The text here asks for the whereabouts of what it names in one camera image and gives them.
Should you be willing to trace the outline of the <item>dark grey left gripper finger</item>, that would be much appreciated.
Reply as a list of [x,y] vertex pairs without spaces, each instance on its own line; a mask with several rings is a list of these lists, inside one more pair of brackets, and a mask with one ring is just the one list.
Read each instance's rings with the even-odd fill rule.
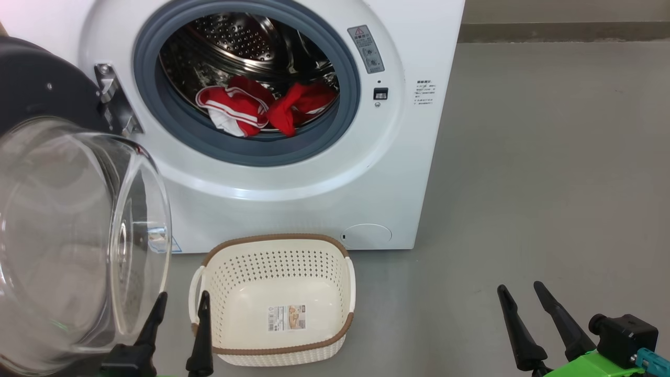
[[191,357],[187,359],[187,377],[209,377],[214,372],[211,350],[210,294],[203,291],[198,307],[199,324],[195,334]]
[[100,365],[100,377],[157,377],[153,364],[158,329],[163,322],[168,294],[160,293],[148,319],[132,345],[115,345]]

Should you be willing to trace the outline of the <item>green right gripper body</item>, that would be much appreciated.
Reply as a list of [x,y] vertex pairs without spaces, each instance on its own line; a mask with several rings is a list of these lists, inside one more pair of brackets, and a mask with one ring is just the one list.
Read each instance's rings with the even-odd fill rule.
[[638,349],[593,351],[543,377],[641,377],[645,369],[636,364],[638,356]]

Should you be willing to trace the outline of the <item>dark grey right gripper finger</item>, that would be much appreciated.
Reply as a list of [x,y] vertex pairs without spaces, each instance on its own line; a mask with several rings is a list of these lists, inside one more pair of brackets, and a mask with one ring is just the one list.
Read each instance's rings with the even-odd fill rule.
[[596,350],[596,344],[579,326],[577,321],[567,312],[563,305],[555,299],[545,284],[535,281],[534,291],[543,306],[543,310],[551,316],[560,338],[565,346],[565,357],[568,362]]
[[529,334],[518,314],[518,306],[505,285],[496,289],[509,336],[515,365],[520,371],[547,371],[544,360],[548,358],[543,347]]

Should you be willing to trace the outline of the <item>red white striped garment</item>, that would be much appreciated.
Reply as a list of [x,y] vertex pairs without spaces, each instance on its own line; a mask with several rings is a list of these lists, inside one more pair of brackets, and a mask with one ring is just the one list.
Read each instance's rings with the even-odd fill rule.
[[227,84],[202,88],[195,101],[208,112],[216,129],[237,138],[249,138],[269,124],[266,113],[275,97],[257,81],[234,76]]

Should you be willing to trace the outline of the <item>round dark glass washer door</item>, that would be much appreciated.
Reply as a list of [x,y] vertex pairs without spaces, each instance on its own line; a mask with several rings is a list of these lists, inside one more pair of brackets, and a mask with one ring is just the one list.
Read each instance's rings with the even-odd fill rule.
[[165,184],[98,95],[70,62],[0,37],[0,377],[101,377],[166,293]]

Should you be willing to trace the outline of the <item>printed product label sticker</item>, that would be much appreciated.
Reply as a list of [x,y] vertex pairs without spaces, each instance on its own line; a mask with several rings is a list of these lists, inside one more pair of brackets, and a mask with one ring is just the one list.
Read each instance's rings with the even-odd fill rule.
[[269,306],[266,311],[268,332],[305,330],[306,305]]

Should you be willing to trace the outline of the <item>cream perforated laundry basket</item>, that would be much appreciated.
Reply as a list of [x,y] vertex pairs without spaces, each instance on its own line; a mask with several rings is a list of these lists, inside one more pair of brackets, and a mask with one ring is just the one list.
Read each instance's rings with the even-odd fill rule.
[[[355,269],[336,239],[275,234],[215,246],[192,277],[188,311],[199,324],[203,291],[210,295],[211,350],[238,367],[321,362],[344,346],[356,306]],[[268,332],[269,306],[306,305],[306,329]]]

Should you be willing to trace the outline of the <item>white front-load washing machine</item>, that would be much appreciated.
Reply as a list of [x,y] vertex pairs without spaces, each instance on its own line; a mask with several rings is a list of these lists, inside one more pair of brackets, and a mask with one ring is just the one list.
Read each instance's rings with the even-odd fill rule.
[[[294,0],[344,40],[360,75],[354,122],[314,157],[287,165],[231,164],[197,152],[165,130],[141,98],[133,69],[144,24],[173,0],[0,0],[10,36],[64,58],[93,78],[107,63],[139,117],[132,138],[158,163],[182,251],[228,239],[311,233],[340,240],[352,225],[393,234],[387,250],[416,242],[434,147],[466,0]],[[347,29],[367,25],[385,71],[368,74]],[[414,105],[419,80],[437,86],[431,105]],[[373,89],[388,88],[388,100]]]

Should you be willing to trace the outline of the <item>metal door hinge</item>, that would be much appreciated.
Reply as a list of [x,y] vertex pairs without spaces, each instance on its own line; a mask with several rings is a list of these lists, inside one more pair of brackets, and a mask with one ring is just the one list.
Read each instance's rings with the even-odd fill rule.
[[129,102],[119,76],[110,64],[97,64],[94,73],[99,86],[99,112],[113,133],[131,138],[144,134],[139,118]]

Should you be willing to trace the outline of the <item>washing machine drum interior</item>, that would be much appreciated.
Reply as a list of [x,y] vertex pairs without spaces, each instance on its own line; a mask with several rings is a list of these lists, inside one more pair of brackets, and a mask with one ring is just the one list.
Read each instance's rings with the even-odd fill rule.
[[196,94],[234,76],[257,81],[275,100],[295,83],[325,83],[340,96],[332,62],[315,42],[298,29],[256,14],[227,12],[192,20],[165,41],[159,62],[175,92],[204,116],[208,112],[196,105]]

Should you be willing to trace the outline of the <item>black text instruction label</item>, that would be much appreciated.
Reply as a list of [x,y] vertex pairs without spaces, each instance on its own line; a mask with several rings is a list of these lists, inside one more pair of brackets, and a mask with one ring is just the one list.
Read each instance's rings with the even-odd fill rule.
[[437,86],[432,80],[419,80],[412,94],[414,105],[431,105],[434,102]]

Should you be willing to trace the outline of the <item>grey warning sticker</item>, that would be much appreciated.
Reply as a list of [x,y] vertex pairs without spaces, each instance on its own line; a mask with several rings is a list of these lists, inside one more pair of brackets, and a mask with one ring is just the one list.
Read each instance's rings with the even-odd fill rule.
[[369,27],[367,25],[355,26],[347,31],[359,51],[367,73],[384,72],[384,63]]

